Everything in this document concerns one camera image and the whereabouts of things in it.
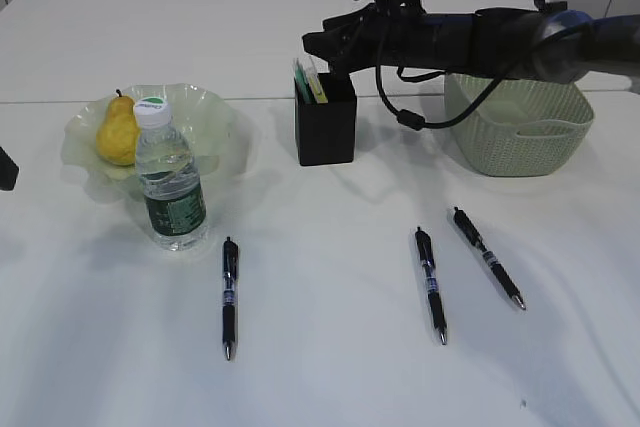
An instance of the basket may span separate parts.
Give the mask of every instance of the basket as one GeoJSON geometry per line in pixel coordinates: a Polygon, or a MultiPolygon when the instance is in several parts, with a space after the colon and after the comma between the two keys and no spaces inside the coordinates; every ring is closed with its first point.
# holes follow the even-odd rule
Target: basket
{"type": "MultiPolygon", "coordinates": [[[[448,75],[447,118],[463,112],[489,82],[448,75]]],[[[452,130],[460,150],[479,172],[531,177],[560,168],[578,148],[593,119],[593,109],[574,84],[504,81],[452,130]]]]}

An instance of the black object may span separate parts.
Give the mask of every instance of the black object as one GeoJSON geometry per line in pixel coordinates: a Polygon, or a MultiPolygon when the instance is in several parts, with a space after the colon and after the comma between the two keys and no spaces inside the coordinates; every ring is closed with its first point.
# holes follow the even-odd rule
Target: black object
{"type": "Polygon", "coordinates": [[[227,360],[235,354],[236,344],[236,281],[238,279],[238,246],[227,237],[222,247],[222,275],[224,294],[222,302],[222,345],[227,360]]]}
{"type": "Polygon", "coordinates": [[[431,318],[433,320],[433,328],[440,335],[442,345],[447,344],[447,321],[444,318],[444,309],[442,308],[442,300],[438,289],[438,281],[436,280],[436,261],[433,258],[433,249],[431,248],[431,237],[418,227],[416,232],[416,243],[418,245],[418,255],[420,256],[420,264],[424,269],[427,277],[427,298],[429,299],[429,308],[431,309],[431,318]]]}
{"type": "Polygon", "coordinates": [[[500,264],[494,253],[487,249],[487,247],[484,245],[480,233],[471,223],[471,220],[469,220],[467,214],[465,214],[463,210],[460,210],[457,207],[454,207],[454,210],[455,213],[453,214],[453,221],[465,235],[469,243],[473,247],[480,250],[480,252],[482,252],[483,260],[485,261],[487,266],[489,266],[491,272],[498,280],[507,296],[509,296],[509,298],[522,310],[527,310],[527,306],[524,303],[524,299],[522,297],[522,294],[520,293],[520,290],[518,290],[516,284],[513,283],[513,281],[507,274],[507,271],[504,270],[504,267],[502,267],[502,264],[500,264]]]}
{"type": "Polygon", "coordinates": [[[534,0],[538,10],[427,14],[420,0],[374,1],[326,19],[323,32],[303,36],[304,48],[339,75],[376,67],[384,104],[400,123],[416,130],[461,122],[505,78],[570,83],[589,70],[640,75],[640,15],[594,21],[584,12],[567,10],[565,2],[546,0],[534,0]],[[464,115],[427,122],[393,107],[382,87],[382,65],[437,69],[495,82],[464,115]]]}
{"type": "Polygon", "coordinates": [[[356,93],[349,76],[318,74],[326,104],[307,104],[294,82],[295,129],[300,165],[353,162],[356,140],[356,93]]]}
{"type": "Polygon", "coordinates": [[[13,190],[18,179],[18,166],[0,147],[0,190],[13,190]]]}

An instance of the bottle cap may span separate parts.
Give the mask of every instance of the bottle cap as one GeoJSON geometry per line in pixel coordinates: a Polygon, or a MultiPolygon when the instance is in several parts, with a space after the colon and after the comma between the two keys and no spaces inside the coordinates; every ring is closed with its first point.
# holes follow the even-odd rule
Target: bottle cap
{"type": "Polygon", "coordinates": [[[161,97],[145,97],[133,106],[141,129],[157,129],[171,122],[171,105],[161,97]]]}

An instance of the basket handle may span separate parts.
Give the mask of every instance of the basket handle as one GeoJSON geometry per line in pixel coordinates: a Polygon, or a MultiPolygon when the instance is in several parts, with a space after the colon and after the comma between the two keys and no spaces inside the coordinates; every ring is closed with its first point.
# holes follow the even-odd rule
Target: basket handle
{"type": "Polygon", "coordinates": [[[558,119],[535,120],[533,122],[527,122],[526,124],[522,124],[514,127],[513,136],[518,137],[520,139],[539,139],[539,140],[562,139],[564,137],[570,137],[579,128],[580,128],[579,124],[568,122],[566,120],[558,120],[558,119]],[[543,129],[545,127],[561,127],[562,129],[565,129],[565,132],[561,134],[552,134],[552,135],[535,135],[535,134],[520,133],[521,131],[529,130],[530,128],[543,129]]]}

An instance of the black cable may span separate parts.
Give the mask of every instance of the black cable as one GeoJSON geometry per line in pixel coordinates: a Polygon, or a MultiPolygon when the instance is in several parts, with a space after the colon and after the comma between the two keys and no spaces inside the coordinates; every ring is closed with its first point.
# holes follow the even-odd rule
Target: black cable
{"type": "Polygon", "coordinates": [[[382,103],[387,107],[389,112],[397,117],[399,111],[393,106],[393,104],[389,100],[389,97],[387,97],[387,93],[382,87],[382,53],[384,52],[384,44],[387,41],[387,35],[389,34],[390,26],[391,20],[388,19],[382,30],[382,37],[380,38],[380,43],[378,44],[378,54],[376,55],[376,88],[378,89],[378,95],[382,99],[382,103]]]}
{"type": "Polygon", "coordinates": [[[389,100],[389,98],[387,97],[387,94],[385,93],[384,88],[382,86],[382,69],[381,69],[382,52],[384,50],[384,44],[386,43],[386,37],[389,33],[389,26],[390,26],[390,21],[387,21],[387,24],[383,31],[383,36],[380,39],[380,44],[378,45],[378,55],[377,55],[377,62],[376,62],[376,87],[378,89],[378,95],[380,95],[382,102],[387,107],[387,109],[389,109],[389,111],[396,116],[398,122],[414,130],[421,130],[424,128],[446,129],[448,127],[453,127],[454,125],[459,124],[464,119],[469,117],[480,106],[480,104],[482,104],[482,102],[484,102],[487,99],[487,97],[491,95],[491,93],[496,89],[496,87],[498,87],[500,82],[505,80],[509,75],[509,73],[514,68],[516,68],[522,61],[524,61],[527,57],[529,57],[531,54],[541,49],[542,47],[545,47],[553,42],[557,42],[558,40],[564,37],[568,37],[570,35],[576,34],[583,30],[589,31],[591,28],[590,23],[582,23],[582,24],[578,24],[573,27],[569,27],[567,29],[561,30],[560,32],[556,32],[555,34],[552,34],[549,37],[541,40],[540,42],[532,46],[530,49],[528,49],[522,56],[518,57],[517,59],[512,61],[510,64],[508,64],[507,67],[500,74],[498,74],[489,83],[489,85],[487,85],[487,87],[485,87],[485,89],[478,95],[478,97],[476,97],[475,100],[471,102],[471,104],[469,104],[469,107],[467,107],[463,112],[458,114],[453,119],[449,119],[444,122],[427,122],[425,118],[420,114],[416,114],[415,112],[411,112],[409,110],[404,110],[404,109],[398,110],[397,108],[395,108],[391,103],[391,101],[389,100]]]}
{"type": "Polygon", "coordinates": [[[408,77],[406,75],[402,75],[403,72],[404,72],[404,67],[398,67],[398,70],[396,70],[396,75],[401,81],[408,82],[411,84],[419,84],[421,82],[426,82],[427,80],[433,80],[436,77],[440,77],[441,75],[446,74],[444,70],[438,70],[436,72],[429,72],[428,74],[413,75],[408,77]]]}

